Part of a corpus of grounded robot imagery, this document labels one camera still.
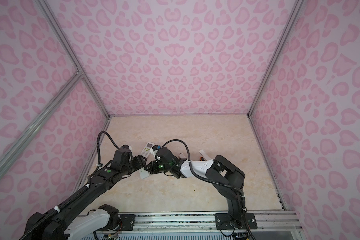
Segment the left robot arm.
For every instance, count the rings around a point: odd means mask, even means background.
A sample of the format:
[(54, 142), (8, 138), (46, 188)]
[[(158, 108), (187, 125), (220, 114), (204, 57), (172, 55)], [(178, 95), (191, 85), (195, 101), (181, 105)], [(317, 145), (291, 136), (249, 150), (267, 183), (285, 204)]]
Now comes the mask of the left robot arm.
[(110, 190), (116, 183), (145, 167), (147, 158), (133, 156), (129, 146), (115, 151), (114, 157), (88, 177), (84, 187), (46, 213), (33, 214), (27, 221), (21, 240), (68, 240), (69, 225), (94, 200)]

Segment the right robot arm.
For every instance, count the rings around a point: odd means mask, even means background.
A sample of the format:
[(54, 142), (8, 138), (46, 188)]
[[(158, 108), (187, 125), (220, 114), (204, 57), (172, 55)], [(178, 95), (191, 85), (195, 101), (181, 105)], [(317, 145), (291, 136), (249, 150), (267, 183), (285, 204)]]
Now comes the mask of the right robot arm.
[(208, 161), (190, 161), (161, 146), (154, 146), (151, 154), (155, 160), (144, 167), (145, 171), (151, 175), (169, 173), (176, 179), (195, 177), (212, 184), (227, 200), (230, 224), (238, 229), (245, 227), (245, 174), (233, 163), (221, 155)]

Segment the white battery cover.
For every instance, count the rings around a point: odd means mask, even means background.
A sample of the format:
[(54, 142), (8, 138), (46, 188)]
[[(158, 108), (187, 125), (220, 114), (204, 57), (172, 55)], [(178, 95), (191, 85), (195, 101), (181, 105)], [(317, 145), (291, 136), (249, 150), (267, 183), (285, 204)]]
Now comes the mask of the white battery cover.
[(204, 150), (200, 150), (199, 153), (201, 154), (204, 161), (209, 161), (212, 159)]

